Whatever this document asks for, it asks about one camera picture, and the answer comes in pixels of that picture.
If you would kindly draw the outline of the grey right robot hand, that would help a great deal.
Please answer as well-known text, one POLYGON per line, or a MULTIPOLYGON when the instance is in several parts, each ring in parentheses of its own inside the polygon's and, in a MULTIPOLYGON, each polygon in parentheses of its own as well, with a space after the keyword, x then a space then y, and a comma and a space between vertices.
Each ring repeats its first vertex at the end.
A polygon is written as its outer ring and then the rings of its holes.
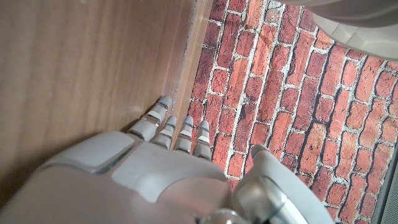
POLYGON ((42 164, 2 223, 331 223, 318 197, 268 148, 236 187, 211 161, 209 124, 181 130, 162 97, 127 132, 97 134, 42 164))

